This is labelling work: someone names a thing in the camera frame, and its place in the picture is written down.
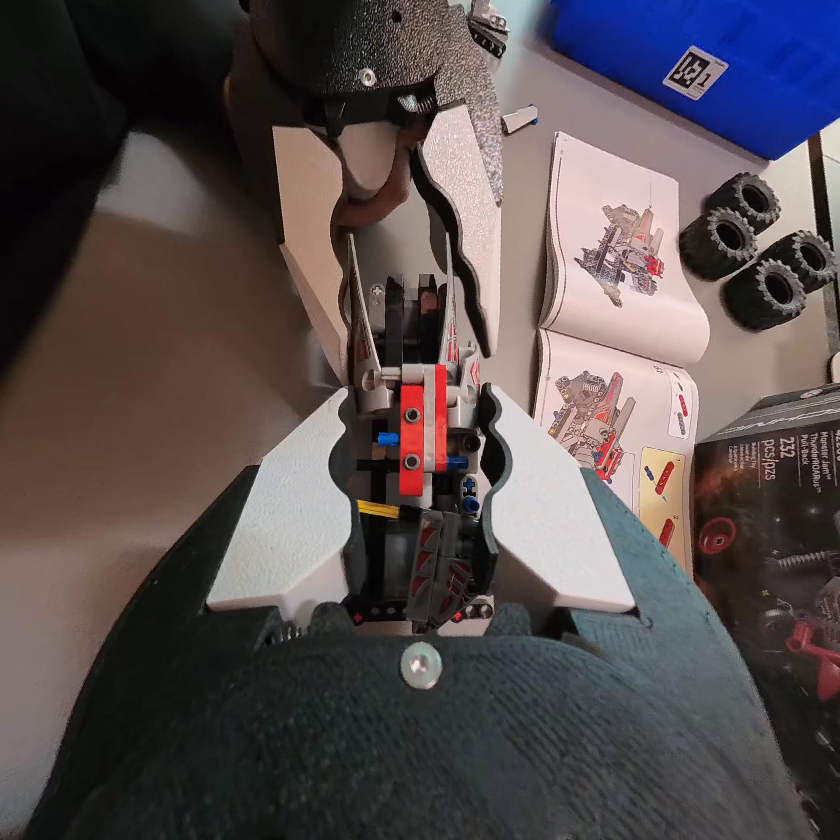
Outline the open instruction booklet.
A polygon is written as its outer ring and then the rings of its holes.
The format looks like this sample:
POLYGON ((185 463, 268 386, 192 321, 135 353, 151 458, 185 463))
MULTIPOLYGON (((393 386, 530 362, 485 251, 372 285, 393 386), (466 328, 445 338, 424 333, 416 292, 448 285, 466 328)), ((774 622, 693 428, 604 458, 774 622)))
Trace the open instruction booklet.
POLYGON ((688 573, 710 324, 679 259, 677 181, 554 137, 532 417, 592 469, 688 573))

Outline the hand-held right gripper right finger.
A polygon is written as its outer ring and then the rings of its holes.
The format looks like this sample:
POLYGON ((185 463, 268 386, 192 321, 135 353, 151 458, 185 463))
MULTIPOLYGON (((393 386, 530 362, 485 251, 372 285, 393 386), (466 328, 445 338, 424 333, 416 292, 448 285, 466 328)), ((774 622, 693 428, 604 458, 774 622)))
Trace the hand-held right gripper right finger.
POLYGON ((497 604, 623 614, 634 596, 578 462, 498 385, 479 398, 478 582, 497 604))

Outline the blue plastic bin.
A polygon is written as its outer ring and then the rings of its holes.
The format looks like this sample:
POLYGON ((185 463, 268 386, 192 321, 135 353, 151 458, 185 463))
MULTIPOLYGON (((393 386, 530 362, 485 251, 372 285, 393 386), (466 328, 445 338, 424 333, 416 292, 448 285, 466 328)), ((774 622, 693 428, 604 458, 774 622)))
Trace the blue plastic bin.
POLYGON ((838 1, 550 5, 557 52, 766 160, 838 120, 838 1), (729 64, 698 101, 662 84, 690 46, 729 64))

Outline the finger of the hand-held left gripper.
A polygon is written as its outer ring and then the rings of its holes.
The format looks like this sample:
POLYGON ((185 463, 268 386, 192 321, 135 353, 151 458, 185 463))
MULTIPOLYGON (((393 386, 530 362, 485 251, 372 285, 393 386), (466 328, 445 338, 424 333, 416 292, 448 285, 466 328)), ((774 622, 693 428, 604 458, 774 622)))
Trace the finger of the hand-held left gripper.
POLYGON ((346 282, 333 246, 333 213, 343 198, 342 162, 308 128, 274 126, 271 137, 282 224, 280 252, 330 368, 347 385, 346 282))
POLYGON ((419 194, 448 235, 469 322, 489 358, 497 352, 501 315, 501 205, 466 104, 436 113, 416 145, 411 171, 419 194))

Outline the grey desk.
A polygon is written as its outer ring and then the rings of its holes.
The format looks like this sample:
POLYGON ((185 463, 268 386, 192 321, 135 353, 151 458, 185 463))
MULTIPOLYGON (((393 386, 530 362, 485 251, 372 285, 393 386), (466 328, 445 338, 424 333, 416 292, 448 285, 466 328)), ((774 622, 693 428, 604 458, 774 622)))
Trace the grey desk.
MULTIPOLYGON (((498 352, 529 410, 550 147, 563 131, 679 184, 680 220, 737 172, 816 230, 809 147, 763 164, 519 27, 506 140, 498 352)), ((2 837, 26 825, 81 684, 131 595, 243 467, 335 388, 270 228, 214 153, 132 133, 56 302, 2 387, 2 837)))

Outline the grey red brick truck model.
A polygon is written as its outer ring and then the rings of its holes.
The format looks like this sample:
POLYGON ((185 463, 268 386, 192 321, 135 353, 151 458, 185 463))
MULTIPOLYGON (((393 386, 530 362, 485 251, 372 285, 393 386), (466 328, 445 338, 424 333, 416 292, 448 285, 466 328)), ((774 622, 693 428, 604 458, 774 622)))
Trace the grey red brick truck model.
POLYGON ((476 569, 480 349, 459 342, 449 237, 447 274, 365 284, 347 236, 351 384, 369 435, 354 477, 364 570, 344 601, 353 625, 383 634, 435 633, 488 621, 492 600, 476 569))

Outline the person's left hand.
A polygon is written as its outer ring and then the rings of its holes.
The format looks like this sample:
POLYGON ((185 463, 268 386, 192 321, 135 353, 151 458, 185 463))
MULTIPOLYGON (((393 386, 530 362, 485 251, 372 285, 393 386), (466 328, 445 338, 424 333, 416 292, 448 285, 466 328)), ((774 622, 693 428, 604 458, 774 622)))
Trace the person's left hand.
POLYGON ((334 222, 359 228, 382 221, 410 193, 411 154, 425 137, 427 121, 398 128, 391 121, 351 124, 337 140, 305 123, 301 108, 262 55, 248 25, 234 37, 233 64, 224 85, 227 115, 245 179, 283 227, 273 128, 303 128, 339 156, 346 197, 334 222))

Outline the person's left forearm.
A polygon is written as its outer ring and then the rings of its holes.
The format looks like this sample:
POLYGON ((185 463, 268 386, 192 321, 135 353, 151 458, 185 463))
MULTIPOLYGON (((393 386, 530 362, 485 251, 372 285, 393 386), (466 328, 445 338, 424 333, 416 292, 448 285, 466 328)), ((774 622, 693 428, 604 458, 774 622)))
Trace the person's left forearm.
POLYGON ((247 2, 1 2, 4 375, 136 127, 234 150, 224 102, 247 2))

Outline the black brick piece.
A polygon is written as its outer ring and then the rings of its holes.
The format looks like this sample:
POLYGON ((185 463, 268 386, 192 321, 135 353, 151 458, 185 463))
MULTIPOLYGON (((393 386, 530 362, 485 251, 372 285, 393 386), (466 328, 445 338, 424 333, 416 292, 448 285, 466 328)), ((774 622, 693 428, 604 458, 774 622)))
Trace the black brick piece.
POLYGON ((469 32, 478 47, 501 60, 507 50, 507 34, 502 34, 476 22, 469 22, 469 32))

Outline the black toy set box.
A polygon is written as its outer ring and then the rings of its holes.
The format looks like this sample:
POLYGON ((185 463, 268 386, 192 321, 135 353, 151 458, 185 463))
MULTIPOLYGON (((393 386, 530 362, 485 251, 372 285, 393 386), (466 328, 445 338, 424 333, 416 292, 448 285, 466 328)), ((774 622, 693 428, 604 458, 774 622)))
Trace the black toy set box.
POLYGON ((767 396, 696 447, 695 571, 818 838, 839 837, 839 386, 767 396))

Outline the white printed marker tag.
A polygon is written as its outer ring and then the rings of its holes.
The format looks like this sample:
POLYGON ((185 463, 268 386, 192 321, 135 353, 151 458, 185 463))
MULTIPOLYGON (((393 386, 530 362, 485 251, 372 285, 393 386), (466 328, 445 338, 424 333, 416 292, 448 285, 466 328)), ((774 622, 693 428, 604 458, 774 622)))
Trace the white printed marker tag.
POLYGON ((728 70, 729 64, 695 45, 690 46, 663 79, 665 88, 697 102, 728 70))

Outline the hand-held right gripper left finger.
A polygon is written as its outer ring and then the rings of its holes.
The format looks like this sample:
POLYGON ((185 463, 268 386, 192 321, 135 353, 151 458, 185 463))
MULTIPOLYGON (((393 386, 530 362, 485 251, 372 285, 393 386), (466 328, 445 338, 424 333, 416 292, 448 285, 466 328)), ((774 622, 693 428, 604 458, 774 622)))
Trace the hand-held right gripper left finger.
POLYGON ((207 598, 214 611, 311 614, 364 585, 353 389, 330 396, 261 461, 207 598))

